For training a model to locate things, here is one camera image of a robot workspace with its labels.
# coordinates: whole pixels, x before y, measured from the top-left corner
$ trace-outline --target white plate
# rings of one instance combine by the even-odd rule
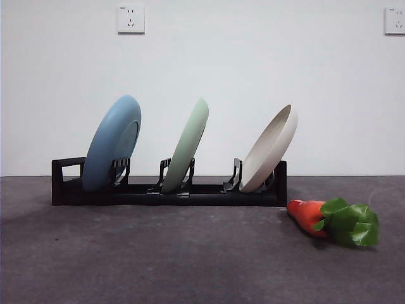
[[[297,113],[289,104],[268,124],[243,161],[241,192],[255,191],[280,162],[297,129]]]

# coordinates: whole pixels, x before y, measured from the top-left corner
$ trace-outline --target toy carrot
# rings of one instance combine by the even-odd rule
[[[312,236],[328,236],[344,246],[378,243],[378,217],[365,204],[349,206],[342,198],[328,201],[293,200],[288,213]]]

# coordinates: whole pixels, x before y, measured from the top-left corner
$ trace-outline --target green leaves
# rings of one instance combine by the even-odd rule
[[[354,244],[370,246],[378,243],[378,226],[367,223],[357,223],[351,232]]]
[[[315,225],[312,225],[312,228],[313,228],[315,231],[321,231],[324,225],[325,225],[325,219],[320,220],[320,221],[317,222]]]
[[[378,243],[378,217],[365,204],[348,206],[342,198],[331,199],[321,207],[325,217],[313,229],[327,230],[344,246],[371,246]]]
[[[334,214],[336,211],[347,207],[347,203],[342,198],[332,198],[325,202],[321,207],[321,212],[324,217]]]

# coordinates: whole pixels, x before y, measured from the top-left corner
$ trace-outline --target blue plate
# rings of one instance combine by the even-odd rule
[[[111,164],[130,158],[137,143],[141,112],[136,100],[125,95],[107,112],[94,134],[83,169],[83,189],[95,191],[117,181],[123,169],[111,180]]]

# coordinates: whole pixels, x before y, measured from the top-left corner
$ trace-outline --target plate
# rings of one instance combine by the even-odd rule
[[[297,129],[298,117],[291,105],[268,124],[243,161],[241,192],[255,191],[274,171]]]
[[[141,112],[138,102],[121,97],[107,112],[94,134],[83,169],[83,189],[95,191],[117,181],[123,170],[111,180],[111,164],[119,158],[130,158],[138,139]]]
[[[178,140],[175,152],[171,158],[161,192],[177,190],[187,173],[191,159],[196,153],[198,144],[208,119],[208,104],[200,99],[186,123],[183,133]]]

